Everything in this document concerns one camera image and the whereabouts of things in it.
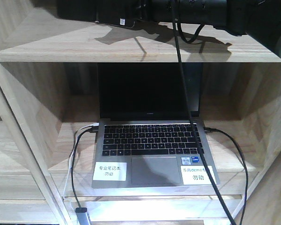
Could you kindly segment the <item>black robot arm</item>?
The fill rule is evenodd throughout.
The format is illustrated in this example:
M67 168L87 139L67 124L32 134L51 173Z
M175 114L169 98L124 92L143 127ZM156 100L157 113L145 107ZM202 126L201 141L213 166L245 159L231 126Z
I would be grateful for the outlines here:
M136 21L211 25L248 35L281 59L281 0L59 0L60 18L133 27Z

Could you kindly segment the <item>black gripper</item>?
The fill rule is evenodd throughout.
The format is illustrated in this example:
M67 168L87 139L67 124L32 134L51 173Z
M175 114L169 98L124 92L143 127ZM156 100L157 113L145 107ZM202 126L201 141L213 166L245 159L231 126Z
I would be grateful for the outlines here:
M126 18L148 21L151 16L150 0L58 0L59 18L97 22L101 18Z

